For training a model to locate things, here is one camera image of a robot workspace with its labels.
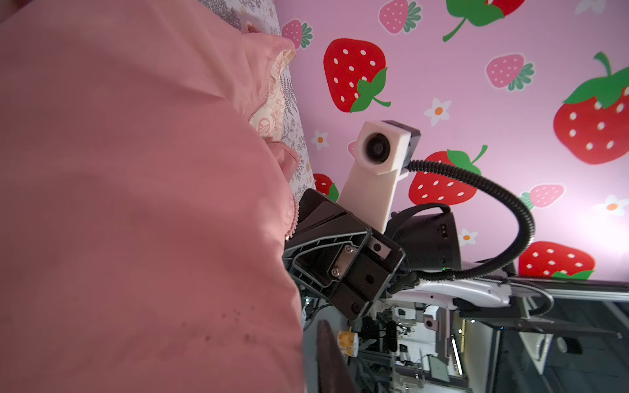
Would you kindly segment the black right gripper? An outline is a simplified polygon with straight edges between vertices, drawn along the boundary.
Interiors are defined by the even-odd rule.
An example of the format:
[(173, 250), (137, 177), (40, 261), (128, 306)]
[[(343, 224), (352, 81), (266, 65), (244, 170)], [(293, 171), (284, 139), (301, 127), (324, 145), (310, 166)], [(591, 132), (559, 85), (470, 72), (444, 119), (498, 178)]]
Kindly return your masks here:
[(298, 214), (283, 252), (288, 273), (347, 320), (364, 317), (406, 257), (404, 249), (313, 189), (302, 195)]

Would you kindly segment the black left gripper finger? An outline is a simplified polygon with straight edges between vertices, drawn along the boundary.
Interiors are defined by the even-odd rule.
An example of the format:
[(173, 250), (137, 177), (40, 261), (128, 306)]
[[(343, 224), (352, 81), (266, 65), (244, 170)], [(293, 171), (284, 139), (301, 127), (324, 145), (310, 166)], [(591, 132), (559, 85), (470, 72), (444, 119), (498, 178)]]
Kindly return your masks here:
[(319, 392), (357, 393), (337, 338), (333, 335), (327, 320), (320, 320), (317, 323), (316, 355)]

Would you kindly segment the pink Snoopy hooded jacket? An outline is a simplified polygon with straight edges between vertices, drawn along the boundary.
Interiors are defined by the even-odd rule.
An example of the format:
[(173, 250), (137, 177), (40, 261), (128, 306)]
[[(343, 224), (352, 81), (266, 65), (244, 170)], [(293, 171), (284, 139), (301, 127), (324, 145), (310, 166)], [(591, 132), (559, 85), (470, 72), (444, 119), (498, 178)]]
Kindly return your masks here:
[(2, 22), (2, 391), (306, 390), (298, 157), (251, 124), (293, 54), (198, 1)]

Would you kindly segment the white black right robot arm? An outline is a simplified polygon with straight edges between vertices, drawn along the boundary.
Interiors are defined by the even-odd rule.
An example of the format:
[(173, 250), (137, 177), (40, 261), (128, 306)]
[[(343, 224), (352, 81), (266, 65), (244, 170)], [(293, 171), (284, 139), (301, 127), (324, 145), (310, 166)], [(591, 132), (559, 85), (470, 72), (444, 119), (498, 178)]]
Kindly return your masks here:
[(462, 267), (455, 218), (443, 204), (394, 213), (378, 232), (323, 194), (309, 190), (299, 204), (296, 231), (283, 263), (306, 295), (337, 309), (348, 321), (395, 302), (422, 303), (471, 319), (529, 319), (549, 312), (548, 291), (493, 272), (484, 260)]

